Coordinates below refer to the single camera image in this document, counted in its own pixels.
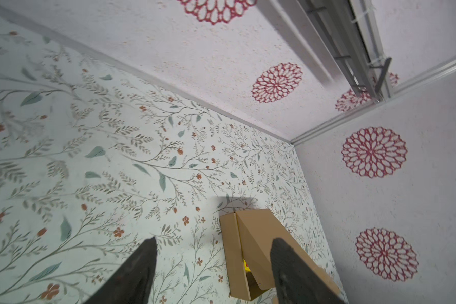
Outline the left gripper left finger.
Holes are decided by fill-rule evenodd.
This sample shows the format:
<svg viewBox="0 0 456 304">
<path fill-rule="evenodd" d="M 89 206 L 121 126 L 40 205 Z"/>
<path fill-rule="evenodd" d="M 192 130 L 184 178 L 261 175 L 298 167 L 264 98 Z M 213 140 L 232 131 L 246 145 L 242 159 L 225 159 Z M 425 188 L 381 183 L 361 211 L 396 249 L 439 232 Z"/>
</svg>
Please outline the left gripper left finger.
<svg viewBox="0 0 456 304">
<path fill-rule="evenodd" d="M 144 240 L 86 304 L 148 303 L 157 265 L 157 241 Z"/>
</svg>

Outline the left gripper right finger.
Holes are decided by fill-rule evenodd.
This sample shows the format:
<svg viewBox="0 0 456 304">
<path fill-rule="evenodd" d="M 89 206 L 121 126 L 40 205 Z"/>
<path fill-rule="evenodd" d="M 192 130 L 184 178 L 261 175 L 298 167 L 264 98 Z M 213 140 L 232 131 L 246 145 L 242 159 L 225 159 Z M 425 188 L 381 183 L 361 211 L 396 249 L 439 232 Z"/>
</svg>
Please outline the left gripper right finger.
<svg viewBox="0 0 456 304">
<path fill-rule="evenodd" d="M 285 240 L 273 240 L 270 257 L 279 303 L 343 303 Z"/>
</svg>

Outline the brown cardboard box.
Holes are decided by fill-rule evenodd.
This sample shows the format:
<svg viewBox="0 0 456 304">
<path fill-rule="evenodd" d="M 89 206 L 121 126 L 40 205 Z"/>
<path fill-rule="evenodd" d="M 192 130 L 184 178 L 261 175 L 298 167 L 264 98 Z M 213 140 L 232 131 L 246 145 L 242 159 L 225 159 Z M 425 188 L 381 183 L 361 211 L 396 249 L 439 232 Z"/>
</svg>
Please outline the brown cardboard box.
<svg viewBox="0 0 456 304">
<path fill-rule="evenodd" d="M 310 258 L 269 209 L 235 211 L 221 215 L 219 220 L 232 297 L 253 301 L 276 287 L 270 258 L 276 238 L 285 240 L 331 291 L 342 295 L 331 276 Z M 244 260 L 251 272 L 245 272 Z"/>
</svg>

